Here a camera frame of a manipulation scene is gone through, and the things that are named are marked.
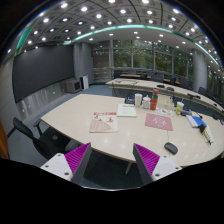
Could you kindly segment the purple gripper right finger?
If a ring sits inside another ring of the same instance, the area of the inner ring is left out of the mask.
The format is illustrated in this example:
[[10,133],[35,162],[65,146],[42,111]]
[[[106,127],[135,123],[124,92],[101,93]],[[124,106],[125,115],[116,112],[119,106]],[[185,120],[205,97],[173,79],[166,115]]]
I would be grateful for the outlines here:
[[181,170],[170,157],[159,156],[136,143],[133,144],[133,155],[144,185]]

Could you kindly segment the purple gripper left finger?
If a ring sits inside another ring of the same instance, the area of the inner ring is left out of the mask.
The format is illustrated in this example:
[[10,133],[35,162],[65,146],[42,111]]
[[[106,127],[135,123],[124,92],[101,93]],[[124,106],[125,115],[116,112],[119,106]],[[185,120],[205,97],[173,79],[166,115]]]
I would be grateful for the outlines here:
[[77,185],[81,184],[91,155],[91,144],[84,144],[72,151],[57,153],[41,168]]

